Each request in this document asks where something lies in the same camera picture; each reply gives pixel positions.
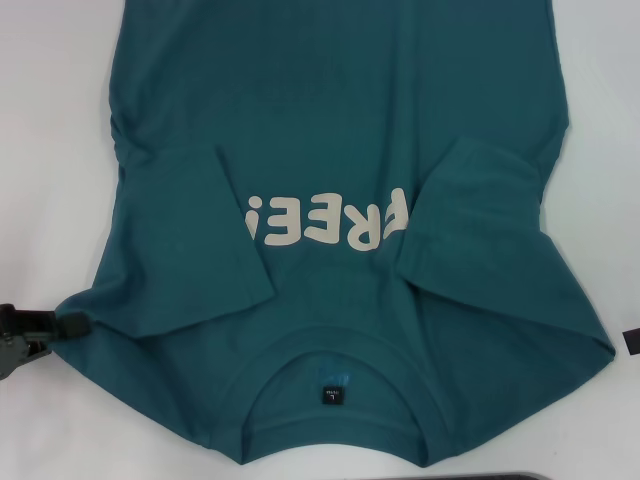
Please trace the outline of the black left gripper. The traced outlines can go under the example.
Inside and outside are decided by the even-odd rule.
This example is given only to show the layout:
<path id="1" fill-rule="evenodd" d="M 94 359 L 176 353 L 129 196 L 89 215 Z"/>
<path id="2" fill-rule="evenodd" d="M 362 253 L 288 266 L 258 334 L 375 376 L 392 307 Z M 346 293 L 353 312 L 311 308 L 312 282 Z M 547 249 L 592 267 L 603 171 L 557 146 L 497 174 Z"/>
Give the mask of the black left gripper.
<path id="1" fill-rule="evenodd" d="M 47 343 L 80 338 L 90 332 L 91 322 L 82 313 L 57 316 L 54 311 L 18 310 L 12 304 L 2 304 L 0 380 L 49 355 Z"/>

